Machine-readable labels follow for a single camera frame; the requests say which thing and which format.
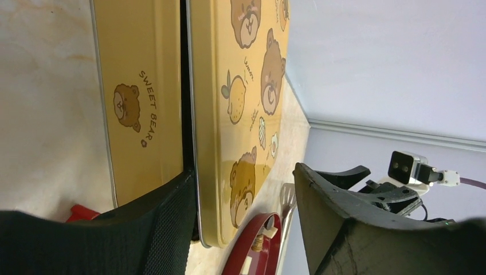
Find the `bear illustration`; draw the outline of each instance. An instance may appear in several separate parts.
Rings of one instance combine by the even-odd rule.
[[[280,54],[279,43],[273,38],[273,29],[269,29],[261,68],[261,103],[268,115],[273,115],[277,109],[284,75],[285,58]]]
[[[230,174],[231,187],[231,222],[238,228],[245,218],[255,197],[255,164],[257,147],[244,153],[239,161],[234,162]]]
[[[140,132],[139,94],[137,86],[120,84],[115,88],[115,96],[113,97],[115,115],[118,121],[125,127],[133,128],[137,133]]]
[[[261,20],[261,0],[231,0],[231,25],[241,49],[249,48],[257,38]]]

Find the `metal utensil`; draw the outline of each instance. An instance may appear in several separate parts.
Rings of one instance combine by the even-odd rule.
[[[282,252],[287,240],[288,230],[290,227],[290,221],[292,220],[292,213],[297,206],[297,197],[295,195],[295,185],[293,183],[284,183],[280,190],[280,206],[282,217],[282,241],[279,251],[279,266],[282,257]]]

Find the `red plate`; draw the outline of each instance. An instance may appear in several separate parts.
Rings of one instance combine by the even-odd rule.
[[[254,252],[251,248],[258,232],[271,217],[274,218],[273,226],[278,229],[273,238],[264,237],[263,249]],[[281,240],[281,223],[277,213],[263,213],[256,215],[243,229],[240,237],[236,240],[233,250],[226,261],[223,275],[240,275],[246,257],[252,258],[252,264],[248,275],[274,275],[279,260],[279,249]]]

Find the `red object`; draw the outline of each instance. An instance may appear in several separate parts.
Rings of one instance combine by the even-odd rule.
[[[254,252],[251,248],[253,241],[265,222],[274,217],[274,227],[279,231],[273,238],[264,237],[263,249]],[[256,215],[243,229],[240,237],[236,240],[234,247],[226,261],[223,275],[240,275],[241,268],[245,263],[246,256],[252,257],[252,264],[248,274],[251,275],[274,275],[277,272],[279,260],[279,249],[281,241],[281,223],[277,213],[264,213]]]
[[[74,205],[73,207],[71,207],[71,213],[72,213],[71,217],[69,217],[69,219],[66,222],[74,222],[79,220],[90,221],[98,217],[98,215],[100,215],[100,213],[88,209],[82,205]]]

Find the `yellow box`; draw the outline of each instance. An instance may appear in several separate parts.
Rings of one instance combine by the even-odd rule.
[[[234,237],[278,155],[288,0],[190,1],[202,242]]]
[[[115,199],[182,172],[178,0],[93,0]]]

